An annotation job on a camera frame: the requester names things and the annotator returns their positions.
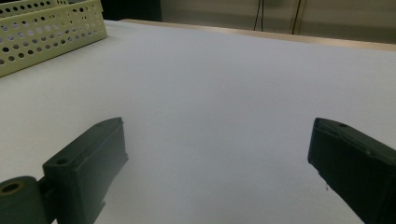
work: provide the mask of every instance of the white surface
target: white surface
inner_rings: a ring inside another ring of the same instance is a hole
[[[129,162],[96,224],[361,223],[306,161],[314,118],[396,147],[396,52],[106,22],[0,78],[0,176],[122,116]]]

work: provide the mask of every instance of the light green basket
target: light green basket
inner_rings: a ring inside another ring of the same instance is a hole
[[[107,37],[100,0],[0,4],[0,77]]]

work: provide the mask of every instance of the plastic basket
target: plastic basket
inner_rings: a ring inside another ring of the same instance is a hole
[[[0,4],[0,77],[107,37],[100,0]]]

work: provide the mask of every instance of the white tabletop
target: white tabletop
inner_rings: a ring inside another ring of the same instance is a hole
[[[121,116],[130,160],[96,224],[360,219],[306,160],[314,118],[396,147],[396,52],[107,21],[109,37],[0,78],[0,176]]]

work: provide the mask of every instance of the perforated basket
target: perforated basket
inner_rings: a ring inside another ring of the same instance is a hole
[[[0,4],[0,77],[106,38],[100,0]]]

